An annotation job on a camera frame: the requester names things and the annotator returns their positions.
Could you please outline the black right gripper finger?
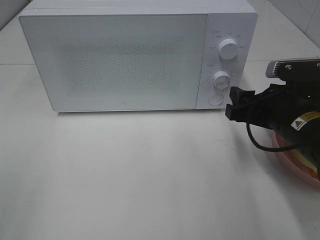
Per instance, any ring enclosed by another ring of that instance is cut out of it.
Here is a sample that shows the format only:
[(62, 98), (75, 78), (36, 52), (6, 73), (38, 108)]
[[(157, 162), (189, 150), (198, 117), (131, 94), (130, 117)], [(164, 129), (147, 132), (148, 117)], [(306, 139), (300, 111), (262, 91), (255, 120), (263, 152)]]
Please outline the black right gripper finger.
[(225, 116), (230, 121), (235, 121), (238, 123), (246, 123), (248, 120), (250, 110), (250, 104), (227, 104), (225, 108)]
[(251, 101), (251, 98), (255, 96), (254, 90), (243, 90), (237, 86), (230, 88), (229, 97), (232, 105), (244, 105)]

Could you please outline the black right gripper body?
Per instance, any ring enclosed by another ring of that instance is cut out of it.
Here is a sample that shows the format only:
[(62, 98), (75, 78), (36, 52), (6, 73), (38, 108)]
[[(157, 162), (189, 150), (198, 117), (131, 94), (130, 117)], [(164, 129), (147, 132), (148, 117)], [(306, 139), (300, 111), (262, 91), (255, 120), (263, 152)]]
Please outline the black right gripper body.
[(273, 130), (290, 144), (320, 143), (320, 96), (315, 88), (272, 84), (255, 97), (246, 120), (253, 144), (258, 142), (250, 125)]

